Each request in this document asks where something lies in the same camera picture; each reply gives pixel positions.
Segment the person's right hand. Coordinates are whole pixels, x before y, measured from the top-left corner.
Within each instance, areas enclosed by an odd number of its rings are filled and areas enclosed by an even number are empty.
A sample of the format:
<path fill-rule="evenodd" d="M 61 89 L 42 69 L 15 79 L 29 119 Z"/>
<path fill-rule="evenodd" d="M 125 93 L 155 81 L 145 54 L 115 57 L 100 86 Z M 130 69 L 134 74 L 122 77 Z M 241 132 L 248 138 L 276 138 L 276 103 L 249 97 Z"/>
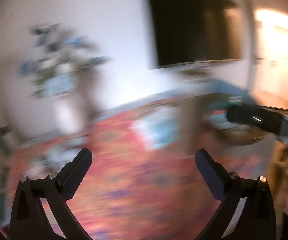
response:
<path fill-rule="evenodd" d="M 288 216 L 288 146 L 281 142 L 273 148 L 269 178 L 276 217 Z"/>

